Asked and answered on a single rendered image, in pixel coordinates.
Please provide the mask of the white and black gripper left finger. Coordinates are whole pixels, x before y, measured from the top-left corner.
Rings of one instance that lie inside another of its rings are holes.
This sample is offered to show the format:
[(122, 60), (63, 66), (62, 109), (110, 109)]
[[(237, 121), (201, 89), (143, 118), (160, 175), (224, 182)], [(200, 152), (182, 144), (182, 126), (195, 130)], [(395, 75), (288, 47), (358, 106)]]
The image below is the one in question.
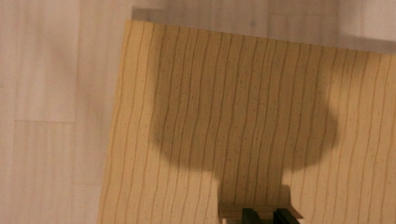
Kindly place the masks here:
[(258, 213), (252, 208), (242, 209), (242, 224), (263, 224)]

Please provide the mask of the light wooden board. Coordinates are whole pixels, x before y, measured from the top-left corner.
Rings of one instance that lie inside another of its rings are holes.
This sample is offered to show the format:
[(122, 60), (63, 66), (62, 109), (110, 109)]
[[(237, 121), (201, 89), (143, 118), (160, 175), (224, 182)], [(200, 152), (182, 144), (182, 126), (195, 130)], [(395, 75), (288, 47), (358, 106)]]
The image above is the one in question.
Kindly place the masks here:
[(396, 55), (125, 20), (96, 224), (396, 224)]

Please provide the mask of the small wooden block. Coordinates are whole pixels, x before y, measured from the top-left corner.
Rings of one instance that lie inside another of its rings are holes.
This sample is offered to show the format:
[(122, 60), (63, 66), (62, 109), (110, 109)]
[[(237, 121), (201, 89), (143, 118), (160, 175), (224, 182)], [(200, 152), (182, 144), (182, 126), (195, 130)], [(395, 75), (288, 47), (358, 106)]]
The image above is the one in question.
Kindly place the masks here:
[(305, 224), (305, 218), (293, 206), (220, 206), (220, 224), (242, 224), (242, 208), (256, 211), (263, 224), (273, 224), (273, 211), (287, 208), (301, 224)]

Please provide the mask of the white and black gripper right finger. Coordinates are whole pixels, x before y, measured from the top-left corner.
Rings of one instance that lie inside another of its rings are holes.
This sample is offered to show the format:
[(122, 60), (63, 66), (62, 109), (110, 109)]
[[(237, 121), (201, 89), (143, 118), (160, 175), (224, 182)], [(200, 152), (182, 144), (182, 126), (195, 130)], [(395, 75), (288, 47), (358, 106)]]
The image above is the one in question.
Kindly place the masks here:
[(287, 208), (273, 211), (273, 224), (301, 224)]

